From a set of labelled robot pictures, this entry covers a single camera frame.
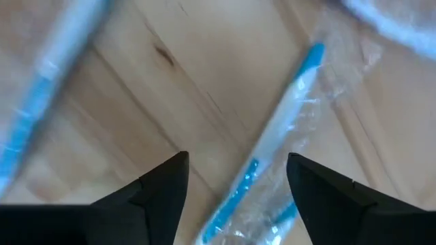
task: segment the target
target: toothbrush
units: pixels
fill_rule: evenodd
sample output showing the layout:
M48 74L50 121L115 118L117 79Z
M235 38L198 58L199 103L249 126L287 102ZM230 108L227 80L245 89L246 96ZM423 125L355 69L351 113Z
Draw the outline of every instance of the toothbrush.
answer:
M111 3L112 0L75 0L48 36L35 66L30 91L17 111L9 138L0 152L0 195L14 179L33 129Z
M316 80L317 68L321 65L324 48L322 43L316 43L310 48L306 59L293 77L272 118L249 155L245 163L245 172L239 183L208 221L200 233L197 244L208 244L217 233L223 230L257 177L273 162L276 151L286 139L289 126L297 119L303 100ZM285 213L279 219L293 215Z

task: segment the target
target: plastic wrapper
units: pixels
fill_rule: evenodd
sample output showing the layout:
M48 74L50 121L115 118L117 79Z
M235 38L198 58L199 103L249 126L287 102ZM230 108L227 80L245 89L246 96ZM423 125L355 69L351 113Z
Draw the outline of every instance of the plastic wrapper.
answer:
M382 35L436 59L436 1L342 0Z
M293 228L298 210L286 176L288 153L308 153L311 136L320 133L320 123L328 120L324 118L326 109L362 82L365 73L382 55L382 47L365 34L357 20L331 8L322 13L313 43L323 43L323 62L291 81L290 88L294 86L292 89L297 90L292 93L292 103L283 108L289 96L288 91L285 92L253 152L259 150L259 145L270 147L277 144L271 139L267 144L261 141L264 141L264 134L269 132L271 125L280 127L277 118L283 118L282 113L293 114L297 107L298 113L291 116L292 120L286 122L290 123L282 132L286 135L285 140L277 139L280 146L275 150L272 161L259 160L255 171L252 170L253 162L247 161L230 194L201 230L196 244L276 245L282 243Z
M0 195L110 2L0 1Z

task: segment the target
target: plastic bag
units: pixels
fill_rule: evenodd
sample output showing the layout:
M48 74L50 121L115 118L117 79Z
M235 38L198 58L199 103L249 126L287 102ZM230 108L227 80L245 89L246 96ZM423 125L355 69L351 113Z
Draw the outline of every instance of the plastic bag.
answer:
M107 0L0 1L0 195Z
M343 0L382 35L436 59L436 1Z
M319 45L316 43L321 42L325 48L322 64L304 73L297 72L290 84L291 90L297 91L290 93L291 103L288 89L230 194L205 224L196 244L280 244L294 226L298 210L287 182L287 154L306 153L311 136L319 133L324 110L361 82L382 55L382 47L365 37L358 22L349 16L326 8L320 23L308 57ZM289 107L283 109L283 103ZM292 120L282 113L288 113ZM288 123L282 132L285 140L282 141L281 134L276 134L274 142L265 134L269 135L271 125L281 128L277 120L282 118ZM274 148L275 144L280 147L274 150L271 161L255 157L261 146Z

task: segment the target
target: wood grain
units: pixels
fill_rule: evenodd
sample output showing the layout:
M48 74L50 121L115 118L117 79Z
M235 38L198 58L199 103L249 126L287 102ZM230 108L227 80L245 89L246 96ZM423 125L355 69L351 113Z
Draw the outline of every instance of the wood grain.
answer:
M13 119L10 105L26 91L38 48L65 3L0 3L0 141ZM191 243L317 38L325 7L316 0L117 1L2 202L90 203L188 150L189 190L175 243ZM319 104L304 106L280 157L296 149L389 195L436 208L436 64L374 38L384 55L371 74L336 100L328 98L336 84L320 82L310 95ZM284 243L310 244L301 220Z

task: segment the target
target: wooden surface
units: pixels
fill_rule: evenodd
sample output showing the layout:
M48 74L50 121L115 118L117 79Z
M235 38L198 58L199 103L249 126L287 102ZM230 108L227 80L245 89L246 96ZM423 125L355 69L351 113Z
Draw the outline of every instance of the wooden surface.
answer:
M67 1L0 2L0 139ZM299 0L123 0L65 81L4 203L90 203L180 150L191 154L176 244L227 193L310 45L322 7ZM360 84L321 106L304 154L436 209L436 64L379 37ZM326 86L312 97L325 97ZM310 244L304 225L286 244Z

